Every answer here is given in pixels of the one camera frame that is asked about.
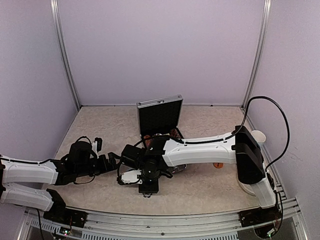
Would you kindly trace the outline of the aluminium poker chip case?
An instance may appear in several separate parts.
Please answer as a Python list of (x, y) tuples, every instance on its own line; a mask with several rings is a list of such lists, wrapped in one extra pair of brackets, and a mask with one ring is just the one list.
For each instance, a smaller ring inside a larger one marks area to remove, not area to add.
[(182, 104), (180, 94), (136, 103), (139, 131), (145, 148), (156, 136), (170, 136), (172, 129), (177, 129), (183, 138), (178, 128)]

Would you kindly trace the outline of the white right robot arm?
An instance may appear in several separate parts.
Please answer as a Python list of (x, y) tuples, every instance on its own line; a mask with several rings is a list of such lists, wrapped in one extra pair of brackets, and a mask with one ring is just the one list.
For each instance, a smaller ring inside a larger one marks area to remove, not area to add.
[(159, 192), (161, 177), (173, 177), (171, 168), (208, 163), (236, 165), (238, 180), (250, 185), (258, 199), (256, 218), (266, 222), (275, 214), (275, 186), (265, 168), (260, 145), (244, 125), (212, 137), (182, 139), (164, 134), (148, 140), (151, 142), (146, 148), (125, 146), (119, 164), (131, 170), (117, 173), (118, 184), (138, 185), (139, 193), (151, 195)]

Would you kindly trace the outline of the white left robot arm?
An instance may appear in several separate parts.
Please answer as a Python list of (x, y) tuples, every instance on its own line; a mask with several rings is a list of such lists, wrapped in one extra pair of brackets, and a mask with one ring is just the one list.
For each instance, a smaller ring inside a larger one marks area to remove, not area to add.
[(102, 139), (90, 142), (81, 137), (74, 142), (68, 154), (61, 159), (31, 161), (0, 157), (0, 201), (50, 212), (57, 221), (63, 223), (70, 218), (70, 211), (61, 196), (52, 189), (35, 189), (27, 183), (53, 186), (78, 185), (78, 178), (95, 178), (118, 168), (120, 156), (109, 153), (99, 154)]

